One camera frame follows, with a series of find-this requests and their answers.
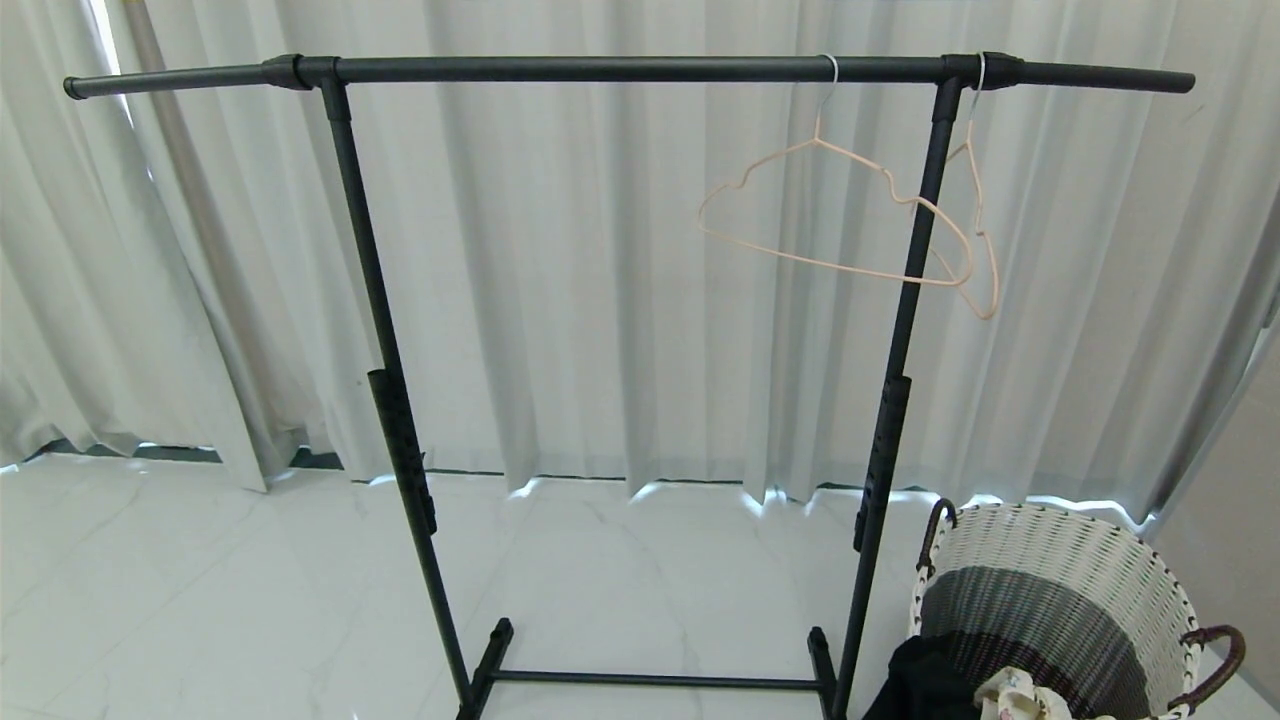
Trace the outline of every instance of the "white curtain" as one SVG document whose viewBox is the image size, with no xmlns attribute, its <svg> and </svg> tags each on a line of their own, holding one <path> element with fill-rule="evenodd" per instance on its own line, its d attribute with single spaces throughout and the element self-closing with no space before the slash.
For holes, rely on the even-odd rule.
<svg viewBox="0 0 1280 720">
<path fill-rule="evenodd" d="M 218 342 L 79 3 L 5 1 L 0 97 L 0 465 L 67 437 L 212 445 L 265 489 Z"/>
<path fill-rule="evenodd" d="M 899 487 L 1111 498 L 1142 516 L 1247 360 L 1257 327 L 1229 320 L 1271 290 L 1245 282 L 1280 184 L 1280 9 L 1266 0 L 166 0 L 109 14 L 125 72 L 293 51 L 1002 50 L 1197 73 L 1185 96 L 983 96 L 975 141 L 1007 293 L 982 323 L 952 292 L 923 292 Z M 692 222 L 710 187 L 805 137 L 826 90 L 353 86 L 428 462 L 500 470 L 512 486 L 692 478 L 804 500 L 819 483 L 860 484 L 897 286 L 719 245 Z M 378 365 L 369 311 L 319 95 L 166 102 L 129 99 L 225 366 L 253 398 L 242 416 L 260 460 L 307 442 L 357 475 L 385 471 L 364 382 Z M 931 104 L 927 87 L 842 86 L 827 137 L 914 187 Z M 972 202 L 952 172 L 943 206 L 966 218 Z M 877 179 L 808 154 L 712 220 L 888 272 L 909 234 Z M 937 246 L 956 256 L 941 233 Z M 979 273 L 975 292 L 986 283 Z"/>
</svg>

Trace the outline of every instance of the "clothes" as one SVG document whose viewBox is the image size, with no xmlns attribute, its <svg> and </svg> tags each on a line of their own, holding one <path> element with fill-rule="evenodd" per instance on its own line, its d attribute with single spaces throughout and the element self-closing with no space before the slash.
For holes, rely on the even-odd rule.
<svg viewBox="0 0 1280 720">
<path fill-rule="evenodd" d="M 973 693 L 974 705 L 982 705 L 982 720 L 1071 720 L 1071 708 L 1062 696 L 1048 688 L 1037 688 L 1027 673 L 1005 667 Z M 1110 715 L 1094 720 L 1115 720 Z"/>
<path fill-rule="evenodd" d="M 946 638 L 920 637 L 900 644 L 863 720 L 979 720 L 974 685 L 951 666 L 947 646 Z"/>
</svg>

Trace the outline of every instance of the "beige wall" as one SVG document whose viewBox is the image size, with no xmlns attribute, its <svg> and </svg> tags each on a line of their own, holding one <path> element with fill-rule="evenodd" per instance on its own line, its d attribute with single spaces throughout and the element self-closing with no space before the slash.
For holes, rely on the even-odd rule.
<svg viewBox="0 0 1280 720">
<path fill-rule="evenodd" d="M 1201 624 L 1243 630 L 1251 680 L 1280 697 L 1280 342 L 1261 360 L 1155 546 Z"/>
</svg>

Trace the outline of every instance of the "black garment rack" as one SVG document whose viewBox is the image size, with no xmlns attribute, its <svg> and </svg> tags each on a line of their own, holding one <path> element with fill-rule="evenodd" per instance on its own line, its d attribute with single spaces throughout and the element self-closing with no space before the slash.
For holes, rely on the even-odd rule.
<svg viewBox="0 0 1280 720">
<path fill-rule="evenodd" d="M 836 58 L 840 82 L 895 82 L 937 86 L 933 100 L 932 131 L 920 179 L 920 197 L 937 202 L 942 172 L 951 142 L 963 88 L 993 91 L 1015 85 L 1093 87 L 1148 92 L 1188 92 L 1196 76 L 1137 68 L 1028 63 L 1004 53 L 942 55 L 940 58 Z M 365 184 L 356 155 L 351 127 L 351 105 L 346 86 L 360 82 L 831 82 L 832 60 L 809 58 L 335 58 L 280 55 L 253 65 L 228 65 L 163 70 L 92 78 L 69 77 L 63 90 L 76 100 L 131 92 L 163 92 L 202 87 L 273 85 L 288 90 L 320 88 L 333 129 L 338 167 L 347 195 L 347 209 L 356 249 L 365 277 L 365 290 L 372 307 L 374 328 L 384 368 L 369 373 L 369 384 L 378 406 L 383 436 L 404 514 L 408 518 L 417 557 L 426 579 L 431 610 L 439 625 L 444 656 L 458 694 L 458 720 L 477 720 L 498 680 L 526 683 L 591 683 L 617 685 L 658 685 L 681 688 L 735 688 L 817 692 L 824 720 L 844 720 L 849 710 L 854 666 L 861 644 L 863 625 L 870 598 L 876 559 L 879 553 L 884 514 L 888 509 L 893 468 L 906 416 L 911 379 L 904 375 L 906 351 L 920 295 L 918 283 L 904 282 L 884 370 L 876 437 L 868 461 L 861 507 L 854 530 L 854 550 L 859 552 L 858 575 L 849 611 L 845 646 L 836 673 L 822 628 L 809 632 L 809 653 L 814 678 L 712 678 L 687 675 L 640 675 L 617 673 L 557 673 L 507 670 L 502 667 L 515 629 L 503 618 L 489 635 L 489 646 L 475 673 L 467 675 L 458 633 L 449 612 L 431 536 L 436 530 L 435 506 L 426 484 L 426 470 L 419 450 L 413 411 L 410 406 L 401 365 L 392 309 L 378 261 L 374 225 L 365 197 Z M 906 255 L 908 277 L 924 273 L 933 214 L 916 208 L 911 241 Z"/>
</svg>

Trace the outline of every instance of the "black vertical pole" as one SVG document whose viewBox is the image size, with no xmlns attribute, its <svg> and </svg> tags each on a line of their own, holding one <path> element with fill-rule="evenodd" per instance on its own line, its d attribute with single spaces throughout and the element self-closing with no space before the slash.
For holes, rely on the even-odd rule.
<svg viewBox="0 0 1280 720">
<path fill-rule="evenodd" d="M 360 158 L 356 155 L 356 136 L 351 131 L 351 105 L 347 102 L 347 88 L 330 76 L 321 81 L 325 111 L 329 127 L 333 129 L 333 145 L 338 151 L 338 168 L 342 172 L 342 187 L 347 193 L 347 210 L 351 213 L 351 227 L 356 236 L 356 250 L 360 254 L 360 266 L 365 275 L 365 288 L 369 305 L 374 314 L 374 331 L 381 348 L 385 369 L 369 373 L 369 386 L 374 392 L 378 418 L 387 438 L 392 469 L 396 471 L 396 484 L 404 502 L 404 515 L 408 518 L 410 533 L 417 547 L 417 560 L 426 579 L 426 593 L 431 598 L 435 624 L 440 629 L 440 642 L 449 662 L 449 674 L 458 691 L 462 711 L 470 714 L 474 700 L 471 684 L 467 680 L 466 660 L 458 643 L 458 630 L 453 625 L 449 601 L 444 594 L 444 579 L 440 577 L 440 562 L 435 557 L 431 536 L 435 533 L 435 505 L 426 486 L 426 470 L 422 466 L 422 454 L 417 445 L 417 429 L 413 427 L 413 411 L 408 402 L 408 388 L 404 384 L 404 372 L 401 365 L 399 347 L 396 342 L 396 328 L 392 325 L 392 307 L 387 300 L 387 283 L 383 281 L 381 265 L 378 261 L 378 245 L 374 241 L 374 224 L 369 217 L 369 201 L 365 197 L 365 181 L 360 176 Z"/>
<path fill-rule="evenodd" d="M 920 178 L 920 197 L 933 204 L 937 204 L 938 192 L 942 190 L 942 170 L 946 167 L 951 126 L 955 124 L 956 111 L 960 108 L 963 87 L 964 83 L 959 78 L 947 79 L 938 85 L 938 92 L 933 99 L 933 131 L 929 135 L 929 149 L 924 155 L 924 174 Z M 933 213 L 918 206 L 904 275 L 924 277 L 924 261 L 929 256 L 932 233 Z M 840 659 L 831 717 L 844 719 L 849 712 L 858 648 L 863 642 L 863 625 L 867 623 L 867 607 L 876 575 L 876 557 L 879 555 L 884 512 L 888 510 L 888 495 L 893 484 L 893 466 L 897 462 L 897 447 L 902 439 L 902 423 L 906 419 L 906 400 L 911 391 L 911 378 L 902 373 L 906 369 L 906 350 L 911 342 L 911 325 L 915 324 L 915 306 L 919 299 L 919 283 L 902 283 L 897 318 L 893 322 L 893 338 L 888 348 L 888 365 L 884 369 L 884 389 L 881 395 L 879 415 L 876 419 L 876 438 L 872 442 L 870 460 L 867 462 L 863 505 L 858 511 L 854 530 L 858 578 L 854 582 L 854 600 L 849 609 L 849 628 L 845 632 L 845 650 Z"/>
</svg>

